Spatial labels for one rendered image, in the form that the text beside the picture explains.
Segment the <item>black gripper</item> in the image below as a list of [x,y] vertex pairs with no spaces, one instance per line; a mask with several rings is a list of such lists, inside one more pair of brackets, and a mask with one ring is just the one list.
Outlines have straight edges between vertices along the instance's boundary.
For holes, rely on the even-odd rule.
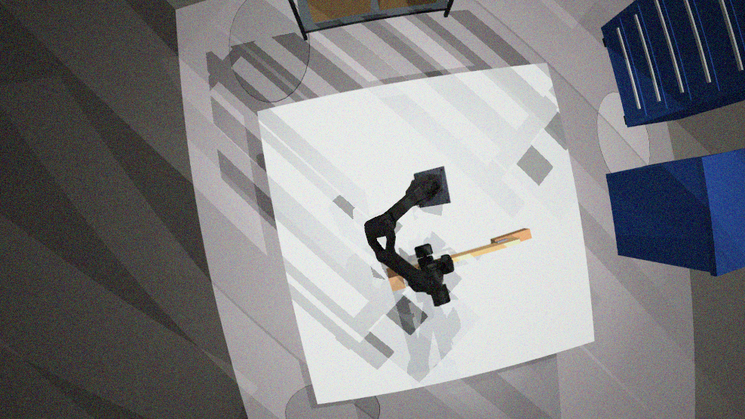
[[416,258],[418,258],[418,266],[421,267],[422,271],[427,269],[427,265],[434,263],[434,257],[431,254],[433,254],[433,250],[430,244],[425,244],[415,248],[415,255]]

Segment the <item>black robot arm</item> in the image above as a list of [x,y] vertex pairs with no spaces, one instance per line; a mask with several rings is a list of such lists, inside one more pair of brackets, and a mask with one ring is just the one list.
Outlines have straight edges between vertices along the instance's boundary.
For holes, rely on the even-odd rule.
[[[435,307],[450,302],[446,284],[442,283],[443,275],[454,271],[454,262],[450,255],[445,254],[441,259],[427,265],[425,271],[413,267],[406,259],[395,251],[396,222],[413,206],[426,203],[431,194],[443,191],[442,176],[427,174],[411,181],[406,195],[380,216],[365,222],[364,230],[367,242],[376,254],[376,259],[405,279],[414,292],[431,292]],[[377,241],[386,236],[386,247]],[[437,267],[438,266],[438,267]]]

